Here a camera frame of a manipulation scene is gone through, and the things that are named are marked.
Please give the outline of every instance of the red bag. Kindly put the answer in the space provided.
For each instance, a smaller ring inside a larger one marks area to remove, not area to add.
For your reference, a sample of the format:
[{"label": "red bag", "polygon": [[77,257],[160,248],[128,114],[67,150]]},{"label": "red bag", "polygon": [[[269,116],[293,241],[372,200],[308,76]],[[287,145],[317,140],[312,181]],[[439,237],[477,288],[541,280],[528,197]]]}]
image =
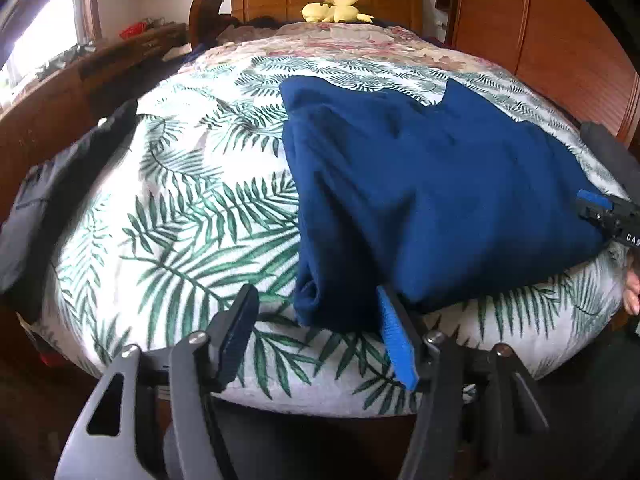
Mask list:
[{"label": "red bag", "polygon": [[125,28],[120,34],[119,36],[123,39],[126,40],[128,38],[133,38],[134,36],[137,36],[139,34],[142,34],[146,28],[149,26],[149,24],[147,22],[137,22],[134,23],[133,25],[131,25],[130,27]]}]

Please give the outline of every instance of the red object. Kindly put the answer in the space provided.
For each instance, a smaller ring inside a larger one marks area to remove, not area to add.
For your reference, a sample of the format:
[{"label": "red object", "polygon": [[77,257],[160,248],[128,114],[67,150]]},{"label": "red object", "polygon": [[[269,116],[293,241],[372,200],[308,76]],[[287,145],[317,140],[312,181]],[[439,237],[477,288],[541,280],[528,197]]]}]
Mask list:
[{"label": "red object", "polygon": [[40,360],[50,368],[59,368],[61,366],[66,366],[69,363],[62,354],[53,350],[41,353]]},{"label": "red object", "polygon": [[142,34],[146,28],[149,26],[147,22],[137,22],[131,25],[130,27],[125,28],[121,33],[120,37],[123,40],[127,40],[128,38],[133,38],[139,34]]}]

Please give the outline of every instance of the floral bedspread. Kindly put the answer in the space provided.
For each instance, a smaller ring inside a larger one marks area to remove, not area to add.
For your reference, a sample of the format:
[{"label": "floral bedspread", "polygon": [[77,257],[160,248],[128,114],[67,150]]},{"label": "floral bedspread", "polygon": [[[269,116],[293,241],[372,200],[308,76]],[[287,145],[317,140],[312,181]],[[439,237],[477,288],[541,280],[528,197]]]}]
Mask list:
[{"label": "floral bedspread", "polygon": [[[401,28],[288,25],[211,49],[140,99],[130,145],[60,241],[31,329],[97,374],[126,344],[162,348],[206,327],[249,282],[260,291],[260,317],[223,398],[318,415],[414,412],[419,397],[395,379],[375,335],[302,328],[294,318],[298,195],[281,144],[287,115],[278,85],[302,74],[361,91],[395,89],[424,105],[455,78],[557,137],[598,188],[625,197],[571,124],[500,67]],[[460,344],[505,341],[540,377],[607,323],[620,304],[624,261],[624,248],[611,244],[545,283],[425,321]]]}]

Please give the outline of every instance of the wooden wardrobe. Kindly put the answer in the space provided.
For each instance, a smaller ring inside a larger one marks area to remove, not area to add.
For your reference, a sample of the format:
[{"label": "wooden wardrobe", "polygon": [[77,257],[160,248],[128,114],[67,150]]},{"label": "wooden wardrobe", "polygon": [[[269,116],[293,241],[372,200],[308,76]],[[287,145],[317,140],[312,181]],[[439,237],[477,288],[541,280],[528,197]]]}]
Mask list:
[{"label": "wooden wardrobe", "polygon": [[578,120],[632,142],[640,78],[586,0],[454,0],[447,41],[505,67]]}]

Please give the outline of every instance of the folded blue fabric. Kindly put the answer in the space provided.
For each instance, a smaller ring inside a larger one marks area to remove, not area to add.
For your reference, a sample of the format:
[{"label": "folded blue fabric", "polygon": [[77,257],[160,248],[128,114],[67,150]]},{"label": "folded blue fabric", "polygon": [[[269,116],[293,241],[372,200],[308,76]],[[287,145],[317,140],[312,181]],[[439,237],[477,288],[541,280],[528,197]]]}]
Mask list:
[{"label": "folded blue fabric", "polygon": [[310,76],[280,93],[304,325],[374,330],[380,283],[431,312],[546,280],[603,247],[574,210],[578,190],[598,190],[567,148],[453,79],[431,106]]}]

